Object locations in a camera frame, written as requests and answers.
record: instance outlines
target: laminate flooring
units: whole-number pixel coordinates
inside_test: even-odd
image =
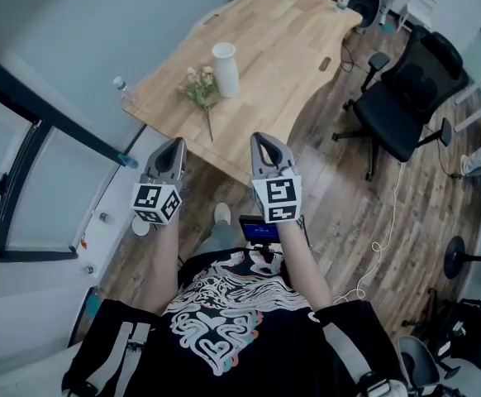
[[[481,220],[480,179],[452,180],[443,173],[439,162],[441,158],[448,172],[458,171],[461,155],[481,145],[481,122],[455,134],[447,148],[433,142],[417,149],[400,174],[398,161],[381,150],[378,171],[371,183],[364,180],[368,139],[331,139],[333,132],[360,125],[354,113],[345,112],[341,106],[348,98],[360,96],[369,57],[382,51],[391,57],[391,66],[402,54],[407,38],[406,31],[388,33],[378,26],[362,36],[351,32],[341,58],[350,61],[352,53],[356,66],[349,73],[340,69],[330,83],[312,90],[312,98],[288,142],[302,175],[302,212],[312,254],[334,295],[355,288],[360,277],[374,266],[379,254],[372,251],[373,242],[383,246],[389,242],[377,269],[360,287],[392,339],[410,333],[401,327],[401,321],[421,316],[429,288],[437,289],[443,299],[455,298],[465,273],[455,280],[444,277],[444,250],[454,235],[461,235],[467,251],[472,251]],[[350,64],[344,64],[344,68],[350,70]],[[454,126],[480,104],[470,98],[455,106],[451,98],[439,108],[429,127],[435,130],[443,117]],[[422,136],[428,134],[430,131],[425,129]],[[249,189],[191,154],[185,184],[190,191],[181,215],[182,260],[208,236],[213,208],[221,201],[230,206],[237,244],[244,246],[237,219],[241,214],[258,214]],[[393,234],[389,236],[393,210]],[[100,299],[119,299],[127,304],[136,300],[154,240],[154,232],[146,237],[136,237],[131,230],[126,233],[98,287]],[[85,315],[77,340],[88,324]]]

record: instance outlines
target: white vase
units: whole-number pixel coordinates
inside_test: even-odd
[[[218,92],[222,97],[233,97],[239,91],[235,46],[230,43],[218,43],[213,46],[212,53]]]

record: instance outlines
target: white cable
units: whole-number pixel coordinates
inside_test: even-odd
[[[400,164],[400,170],[398,171],[397,185],[395,185],[395,190],[393,191],[393,216],[391,218],[391,228],[389,229],[388,243],[385,246],[381,246],[379,242],[373,242],[373,244],[371,244],[371,248],[373,249],[373,251],[379,254],[379,259],[376,261],[374,266],[371,269],[369,269],[367,274],[365,274],[358,280],[358,284],[356,284],[356,288],[351,289],[344,295],[337,295],[336,297],[334,297],[334,301],[332,302],[333,304],[336,304],[340,300],[345,300],[346,302],[348,302],[349,300],[347,299],[347,296],[349,296],[349,294],[352,294],[352,293],[356,293],[356,297],[358,297],[358,299],[360,300],[365,299],[365,291],[363,291],[360,288],[360,283],[364,280],[364,278],[367,275],[373,272],[373,270],[375,270],[378,265],[380,265],[380,262],[382,261],[382,251],[386,250],[389,247],[389,243],[391,242],[391,236],[393,235],[393,227],[395,225],[395,212],[397,209],[397,192],[398,192],[398,185],[400,184],[401,173],[402,173],[402,163]]]

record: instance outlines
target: black t-shirt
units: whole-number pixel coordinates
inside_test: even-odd
[[[402,380],[398,358],[368,302],[314,313],[288,282],[283,257],[244,248],[190,259],[164,314],[105,300],[64,376],[63,390],[107,359],[122,322],[149,323],[129,395],[329,395],[357,389],[322,328],[335,323],[372,369]],[[101,396],[113,395],[119,371]]]

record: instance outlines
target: white sneaker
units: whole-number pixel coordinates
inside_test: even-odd
[[[231,210],[225,203],[219,203],[215,206],[215,212],[213,213],[215,223],[219,221],[226,221],[231,225]]]

